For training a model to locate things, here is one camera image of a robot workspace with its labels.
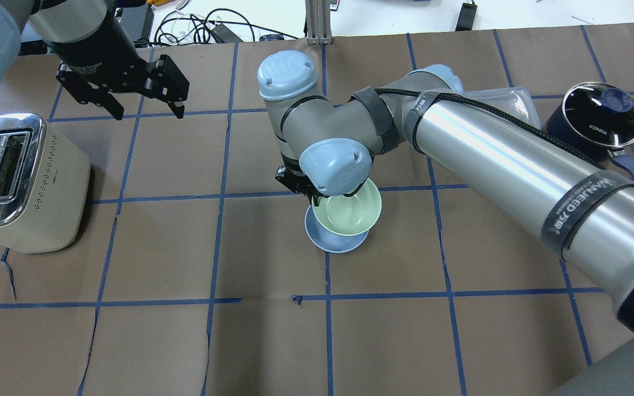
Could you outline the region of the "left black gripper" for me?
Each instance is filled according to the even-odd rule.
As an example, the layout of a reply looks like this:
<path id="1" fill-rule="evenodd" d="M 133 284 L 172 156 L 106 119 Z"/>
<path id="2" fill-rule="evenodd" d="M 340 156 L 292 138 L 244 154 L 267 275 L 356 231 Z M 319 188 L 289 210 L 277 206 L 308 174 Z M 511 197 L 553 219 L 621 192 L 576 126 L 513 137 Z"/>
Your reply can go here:
<path id="1" fill-rule="evenodd" d="M 184 118 L 189 80 L 169 55 L 143 60 L 111 11 L 86 37 L 54 42 L 53 53 L 68 67 L 56 73 L 56 80 L 81 105 L 101 107 L 122 120 L 124 107 L 111 92 L 134 92 L 163 101 L 176 118 Z"/>

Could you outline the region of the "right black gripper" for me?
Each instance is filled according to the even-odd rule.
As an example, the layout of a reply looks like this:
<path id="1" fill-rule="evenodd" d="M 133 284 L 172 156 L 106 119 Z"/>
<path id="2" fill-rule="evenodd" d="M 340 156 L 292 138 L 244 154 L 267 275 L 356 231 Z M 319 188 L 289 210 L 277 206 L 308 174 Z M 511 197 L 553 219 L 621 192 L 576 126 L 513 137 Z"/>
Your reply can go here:
<path id="1" fill-rule="evenodd" d="M 294 164 L 284 163 L 279 166 L 275 173 L 275 180 L 292 193 L 307 196 L 311 205 L 320 205 L 320 200 L 324 198 L 307 174 Z"/>

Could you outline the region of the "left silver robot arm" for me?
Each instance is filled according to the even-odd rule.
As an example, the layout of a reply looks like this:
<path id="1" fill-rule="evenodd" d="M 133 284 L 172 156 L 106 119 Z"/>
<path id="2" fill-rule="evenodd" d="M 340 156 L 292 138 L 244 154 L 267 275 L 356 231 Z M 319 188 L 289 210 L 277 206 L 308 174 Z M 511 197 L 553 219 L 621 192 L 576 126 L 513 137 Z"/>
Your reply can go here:
<path id="1" fill-rule="evenodd" d="M 143 60 L 106 1 L 0 1 L 0 82 L 30 26 L 61 60 L 56 80 L 81 105 L 125 109 L 116 94 L 138 93 L 184 117 L 190 83 L 166 54 Z"/>

